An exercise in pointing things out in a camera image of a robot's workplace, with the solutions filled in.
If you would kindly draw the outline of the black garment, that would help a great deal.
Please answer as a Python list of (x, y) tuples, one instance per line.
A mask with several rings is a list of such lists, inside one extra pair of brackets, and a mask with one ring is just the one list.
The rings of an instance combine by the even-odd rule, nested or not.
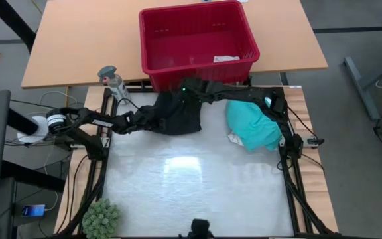
[(186, 135), (200, 131), (202, 103), (184, 92), (160, 92), (154, 103), (152, 132), (163, 135)]

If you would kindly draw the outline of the small white cloth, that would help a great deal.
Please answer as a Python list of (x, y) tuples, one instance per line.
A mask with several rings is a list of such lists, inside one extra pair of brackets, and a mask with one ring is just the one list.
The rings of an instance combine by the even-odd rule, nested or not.
[(238, 56), (214, 56), (213, 63), (240, 60)]

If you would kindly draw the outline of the white lace garment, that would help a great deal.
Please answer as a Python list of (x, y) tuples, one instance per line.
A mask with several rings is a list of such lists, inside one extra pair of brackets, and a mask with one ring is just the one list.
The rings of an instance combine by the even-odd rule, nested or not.
[(241, 138), (238, 135), (234, 134), (234, 132), (231, 132), (227, 137), (232, 143), (243, 146)]

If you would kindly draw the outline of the teal garment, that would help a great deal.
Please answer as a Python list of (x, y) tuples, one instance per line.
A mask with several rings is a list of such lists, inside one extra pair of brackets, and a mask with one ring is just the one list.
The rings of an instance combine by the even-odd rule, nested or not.
[(274, 151), (277, 148), (282, 133), (256, 104), (229, 100), (225, 115), (228, 128), (241, 138), (246, 150), (264, 147)]

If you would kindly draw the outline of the red plastic bin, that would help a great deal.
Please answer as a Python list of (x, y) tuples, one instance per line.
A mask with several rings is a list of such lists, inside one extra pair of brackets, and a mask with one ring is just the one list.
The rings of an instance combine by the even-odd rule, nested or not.
[[(187, 77), (223, 83), (247, 79), (260, 57), (237, 0), (143, 9), (139, 13), (142, 71), (157, 92)], [(213, 63), (214, 56), (240, 60)]]

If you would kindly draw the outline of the clear spray bottle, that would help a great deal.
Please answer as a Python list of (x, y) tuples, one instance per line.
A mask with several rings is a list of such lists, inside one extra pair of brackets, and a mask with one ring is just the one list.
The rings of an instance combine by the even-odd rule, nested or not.
[(104, 66), (98, 73), (99, 81), (108, 86), (119, 104), (128, 104), (131, 99), (129, 91), (114, 66)]

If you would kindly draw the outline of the light wooden desk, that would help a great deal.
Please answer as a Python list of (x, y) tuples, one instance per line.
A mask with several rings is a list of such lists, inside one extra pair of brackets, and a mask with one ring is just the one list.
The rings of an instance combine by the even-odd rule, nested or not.
[[(21, 86), (96, 85), (112, 65), (126, 81), (144, 80), (139, 12), (201, 0), (50, 0)], [(252, 72), (319, 70), (328, 66), (300, 0), (248, 0), (243, 4), (260, 50)]]

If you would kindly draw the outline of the small green plant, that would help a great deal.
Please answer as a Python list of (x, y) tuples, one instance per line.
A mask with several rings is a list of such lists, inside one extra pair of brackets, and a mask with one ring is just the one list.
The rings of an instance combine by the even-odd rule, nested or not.
[(87, 239), (110, 239), (117, 230), (119, 209), (109, 199), (90, 205), (82, 220), (83, 233)]

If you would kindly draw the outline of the unidentified black object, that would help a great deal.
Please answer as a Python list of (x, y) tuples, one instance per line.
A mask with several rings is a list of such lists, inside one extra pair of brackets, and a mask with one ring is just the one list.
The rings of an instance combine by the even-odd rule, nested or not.
[(208, 220), (195, 218), (190, 226), (187, 236), (178, 235), (178, 239), (214, 239), (214, 235), (209, 230), (210, 223)]

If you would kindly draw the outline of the black phone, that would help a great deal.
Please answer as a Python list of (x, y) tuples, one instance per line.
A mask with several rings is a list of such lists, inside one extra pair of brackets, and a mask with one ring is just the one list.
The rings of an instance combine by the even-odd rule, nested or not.
[(25, 205), (21, 211), (23, 217), (42, 217), (46, 211), (45, 204)]

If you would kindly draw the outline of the grey desk leg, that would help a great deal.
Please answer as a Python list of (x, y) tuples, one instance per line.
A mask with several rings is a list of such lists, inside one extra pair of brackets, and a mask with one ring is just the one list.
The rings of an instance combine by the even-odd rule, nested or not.
[(357, 91), (360, 98), (363, 101), (365, 109), (367, 110), (368, 116), (371, 120), (375, 121), (380, 118), (377, 107), (374, 103), (373, 97), (369, 92), (370, 87), (372, 87), (378, 80), (382, 79), (382, 63), (378, 66), (375, 66), (373, 70), (368, 72), (365, 75), (361, 75), (357, 66), (355, 65), (351, 57), (345, 57), (343, 64)]

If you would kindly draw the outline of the black desk leg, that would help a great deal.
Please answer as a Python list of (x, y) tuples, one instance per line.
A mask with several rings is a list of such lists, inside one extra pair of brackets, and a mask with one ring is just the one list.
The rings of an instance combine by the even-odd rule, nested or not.
[(0, 19), (16, 33), (26, 45), (28, 51), (31, 52), (36, 39), (36, 33), (27, 25), (7, 0), (0, 0)]

